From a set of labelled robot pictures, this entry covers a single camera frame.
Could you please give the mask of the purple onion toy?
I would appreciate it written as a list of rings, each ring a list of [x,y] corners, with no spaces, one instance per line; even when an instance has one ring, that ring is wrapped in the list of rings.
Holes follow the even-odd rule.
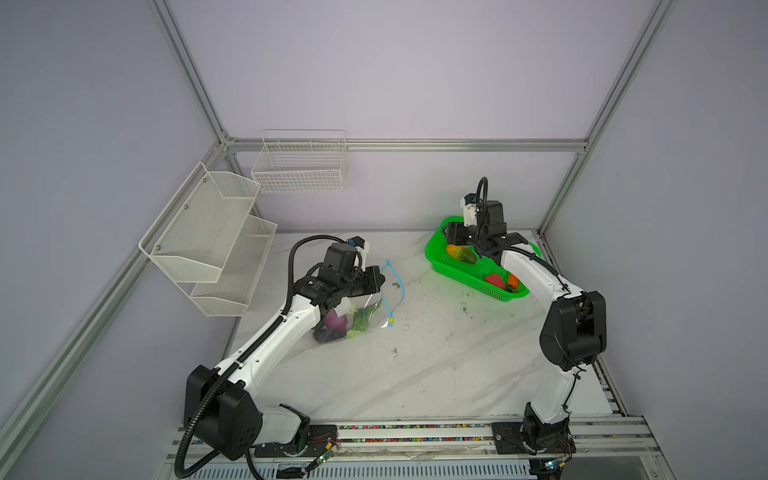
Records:
[[[323,327],[333,334],[344,336],[349,329],[348,315],[339,315],[331,310],[323,319]]]

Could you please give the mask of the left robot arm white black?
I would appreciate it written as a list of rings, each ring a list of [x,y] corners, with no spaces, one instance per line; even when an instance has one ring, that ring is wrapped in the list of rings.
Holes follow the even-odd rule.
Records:
[[[284,304],[256,334],[215,367],[199,366],[189,375],[179,464],[194,439],[211,448],[209,459],[238,460],[261,444],[285,445],[294,453],[306,447],[309,417],[285,403],[258,406],[260,388],[306,334],[326,344],[370,326],[386,281],[379,266],[367,263],[370,246],[363,238],[326,239],[321,262],[301,278],[288,272]]]

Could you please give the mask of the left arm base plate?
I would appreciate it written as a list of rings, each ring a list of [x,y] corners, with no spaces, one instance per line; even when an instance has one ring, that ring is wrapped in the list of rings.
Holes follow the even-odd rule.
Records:
[[[288,443],[256,443],[251,452],[256,458],[314,458],[337,438],[336,425],[309,424],[301,427]]]

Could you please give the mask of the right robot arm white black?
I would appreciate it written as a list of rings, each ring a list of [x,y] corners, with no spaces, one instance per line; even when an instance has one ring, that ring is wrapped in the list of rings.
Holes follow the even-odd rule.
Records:
[[[539,346],[551,364],[525,407],[520,443],[530,453],[547,451],[568,434],[577,382],[607,346],[606,301],[559,275],[526,239],[507,231],[503,206],[468,194],[461,200],[463,220],[443,228],[448,243],[470,246],[513,274],[548,309]]]

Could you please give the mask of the clear zip bag blue zipper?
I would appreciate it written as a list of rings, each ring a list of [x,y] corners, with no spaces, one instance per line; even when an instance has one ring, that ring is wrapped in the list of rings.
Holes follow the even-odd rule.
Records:
[[[351,340],[394,326],[395,312],[406,299],[406,288],[390,259],[380,267],[384,282],[378,292],[344,298],[312,330],[319,344]]]

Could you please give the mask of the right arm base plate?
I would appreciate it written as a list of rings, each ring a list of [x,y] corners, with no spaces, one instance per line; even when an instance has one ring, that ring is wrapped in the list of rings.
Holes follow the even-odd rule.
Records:
[[[536,422],[495,422],[492,437],[498,454],[544,455],[572,454],[575,444],[569,420],[555,424]]]

